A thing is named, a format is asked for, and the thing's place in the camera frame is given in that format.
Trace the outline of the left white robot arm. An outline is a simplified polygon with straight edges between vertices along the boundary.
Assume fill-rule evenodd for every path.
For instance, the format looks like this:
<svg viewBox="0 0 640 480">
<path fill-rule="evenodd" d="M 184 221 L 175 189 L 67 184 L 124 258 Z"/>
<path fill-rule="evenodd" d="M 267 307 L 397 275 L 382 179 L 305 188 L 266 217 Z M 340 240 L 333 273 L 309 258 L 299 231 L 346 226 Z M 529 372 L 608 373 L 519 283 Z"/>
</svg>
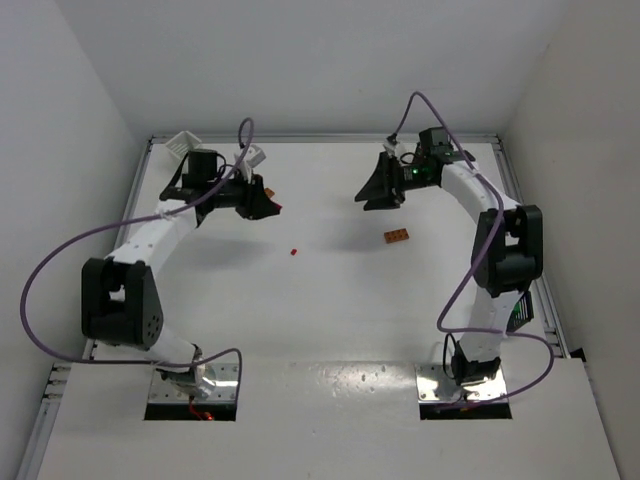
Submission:
<svg viewBox="0 0 640 480">
<path fill-rule="evenodd" d="M 155 276 L 179 243 L 216 209 L 232 208 L 243 219 L 276 216 L 281 208 L 267 195 L 254 168 L 265 159 L 257 145 L 237 155 L 233 173 L 215 150 L 185 153 L 159 195 L 154 219 L 103 259 L 81 271 L 81 329 L 85 337 L 142 352 L 161 378 L 182 389 L 202 384 L 201 349 L 166 326 Z"/>
</svg>

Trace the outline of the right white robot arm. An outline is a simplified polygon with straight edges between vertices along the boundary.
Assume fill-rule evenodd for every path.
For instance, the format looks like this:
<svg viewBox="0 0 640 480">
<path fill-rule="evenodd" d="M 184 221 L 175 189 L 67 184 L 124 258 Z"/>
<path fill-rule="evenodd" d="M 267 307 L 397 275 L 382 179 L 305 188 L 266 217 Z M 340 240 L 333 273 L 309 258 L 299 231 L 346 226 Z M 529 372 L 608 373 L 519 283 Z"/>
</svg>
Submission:
<svg viewBox="0 0 640 480">
<path fill-rule="evenodd" d="M 479 383 L 495 377 L 512 313 L 542 274 L 542 212 L 499 190 L 444 128 L 422 131 L 414 151 L 388 136 L 355 199 L 367 211 L 394 210 L 407 192 L 428 187 L 451 195 L 476 225 L 463 278 L 476 285 L 474 304 L 466 326 L 445 332 L 455 343 L 444 369 L 459 386 Z"/>
</svg>

